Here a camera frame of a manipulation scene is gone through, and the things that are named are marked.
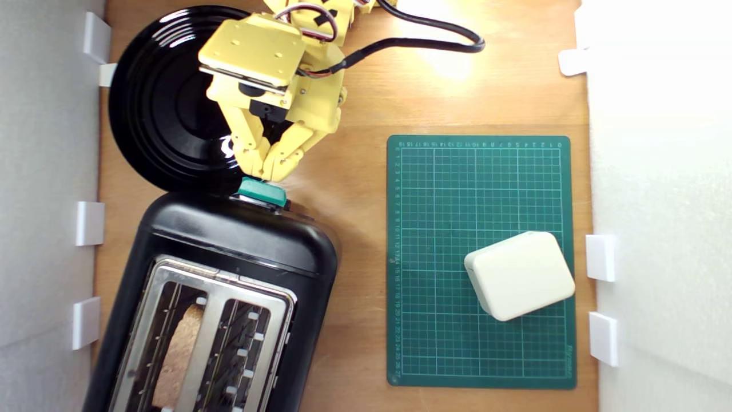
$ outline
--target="white wall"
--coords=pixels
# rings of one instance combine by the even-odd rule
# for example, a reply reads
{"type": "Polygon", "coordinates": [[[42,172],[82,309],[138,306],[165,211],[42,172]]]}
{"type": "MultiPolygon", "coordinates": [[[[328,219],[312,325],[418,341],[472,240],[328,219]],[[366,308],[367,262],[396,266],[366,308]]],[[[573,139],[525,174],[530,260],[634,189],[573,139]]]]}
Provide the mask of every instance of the white wall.
{"type": "Polygon", "coordinates": [[[732,411],[728,1],[586,0],[594,229],[617,237],[600,410],[732,411]]]}
{"type": "Polygon", "coordinates": [[[97,198],[98,65],[85,11],[103,0],[0,0],[0,411],[79,411],[89,349],[72,305],[92,296],[94,250],[76,202],[97,198]]]}

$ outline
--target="wooden surface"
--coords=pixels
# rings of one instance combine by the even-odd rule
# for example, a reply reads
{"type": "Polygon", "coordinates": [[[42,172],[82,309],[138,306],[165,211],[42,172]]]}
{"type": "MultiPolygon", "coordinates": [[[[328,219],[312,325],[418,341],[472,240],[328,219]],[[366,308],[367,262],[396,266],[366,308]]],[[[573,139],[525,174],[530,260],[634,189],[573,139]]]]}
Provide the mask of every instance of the wooden surface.
{"type": "MultiPolygon", "coordinates": [[[[260,1],[225,1],[264,10],[260,1]]],[[[109,0],[112,59],[149,22],[195,0],[109,0]]],[[[307,382],[302,411],[596,411],[597,365],[589,355],[587,312],[594,285],[585,276],[591,232],[588,114],[583,76],[564,78],[557,53],[573,48],[578,0],[400,0],[400,7],[480,31],[478,55],[382,51],[346,75],[340,130],[306,154],[283,185],[290,197],[334,227],[343,263],[307,382]],[[572,140],[577,278],[578,387],[516,391],[391,387],[386,382],[386,139],[393,133],[560,133],[572,140]]],[[[346,53],[388,36],[439,36],[379,10],[359,16],[346,53]]],[[[114,144],[102,91],[100,198],[105,244],[97,252],[102,323],[137,224],[162,192],[127,165],[114,144]]]]}

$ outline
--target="white block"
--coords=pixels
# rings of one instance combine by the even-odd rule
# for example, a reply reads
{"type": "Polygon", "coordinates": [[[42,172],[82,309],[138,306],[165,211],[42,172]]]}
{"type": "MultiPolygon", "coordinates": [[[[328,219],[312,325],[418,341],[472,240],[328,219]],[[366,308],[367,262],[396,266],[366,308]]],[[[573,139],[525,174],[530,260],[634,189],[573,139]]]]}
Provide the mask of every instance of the white block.
{"type": "Polygon", "coordinates": [[[559,71],[565,76],[586,73],[589,66],[589,52],[572,48],[559,52],[559,71]]]}
{"type": "Polygon", "coordinates": [[[114,78],[114,70],[117,70],[117,63],[109,63],[99,66],[99,85],[101,87],[111,87],[114,78]]]}
{"type": "Polygon", "coordinates": [[[93,12],[86,12],[84,22],[84,53],[100,65],[109,63],[112,28],[93,12]]]}
{"type": "Polygon", "coordinates": [[[470,253],[465,267],[480,305],[511,320],[575,293],[559,244],[549,232],[525,232],[470,253]]]}
{"type": "Polygon", "coordinates": [[[590,312],[590,354],[612,366],[618,366],[618,321],[590,312]]]}
{"type": "Polygon", "coordinates": [[[104,243],[104,203],[79,202],[76,205],[76,246],[104,243]]]}
{"type": "Polygon", "coordinates": [[[585,236],[587,276],[605,282],[615,281],[615,238],[610,235],[585,236]]]}
{"type": "Polygon", "coordinates": [[[86,299],[74,304],[74,320],[72,330],[73,350],[79,350],[99,339],[100,313],[102,312],[99,297],[86,299]]]}

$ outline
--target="white bracket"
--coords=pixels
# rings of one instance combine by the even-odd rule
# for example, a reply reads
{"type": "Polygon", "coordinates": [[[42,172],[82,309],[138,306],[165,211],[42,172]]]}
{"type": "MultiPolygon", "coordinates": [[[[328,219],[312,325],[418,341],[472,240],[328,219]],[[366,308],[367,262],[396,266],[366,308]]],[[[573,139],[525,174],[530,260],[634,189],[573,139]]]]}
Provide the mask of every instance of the white bracket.
{"type": "Polygon", "coordinates": [[[77,203],[76,246],[93,246],[104,243],[104,215],[104,203],[77,203]]]}
{"type": "Polygon", "coordinates": [[[587,276],[605,282],[615,281],[615,238],[610,235],[585,236],[587,276]]]}
{"type": "Polygon", "coordinates": [[[589,69],[588,49],[594,39],[593,9],[590,3],[585,3],[575,10],[575,38],[577,48],[559,52],[559,71],[565,76],[575,76],[586,73],[589,69]]]}
{"type": "Polygon", "coordinates": [[[590,312],[590,354],[612,367],[618,366],[618,321],[590,312]]]}
{"type": "Polygon", "coordinates": [[[112,28],[93,12],[84,21],[84,53],[100,65],[109,63],[112,28]]]}
{"type": "Polygon", "coordinates": [[[101,87],[111,87],[114,78],[114,70],[117,70],[117,63],[107,63],[99,66],[99,85],[101,87]]]}
{"type": "Polygon", "coordinates": [[[71,343],[73,350],[79,350],[99,339],[101,312],[102,304],[99,297],[74,304],[71,343]]]}

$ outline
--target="grid lines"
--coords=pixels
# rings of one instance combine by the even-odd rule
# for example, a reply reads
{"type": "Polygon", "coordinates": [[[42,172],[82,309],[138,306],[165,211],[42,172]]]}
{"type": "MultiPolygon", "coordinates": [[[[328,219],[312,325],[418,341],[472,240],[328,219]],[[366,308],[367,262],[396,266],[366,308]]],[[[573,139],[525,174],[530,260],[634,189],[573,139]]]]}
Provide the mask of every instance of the grid lines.
{"type": "Polygon", "coordinates": [[[572,267],[569,142],[459,137],[462,147],[445,146],[455,136],[389,141],[389,381],[573,387],[574,299],[499,322],[463,267],[527,230],[553,233],[572,267]]]}

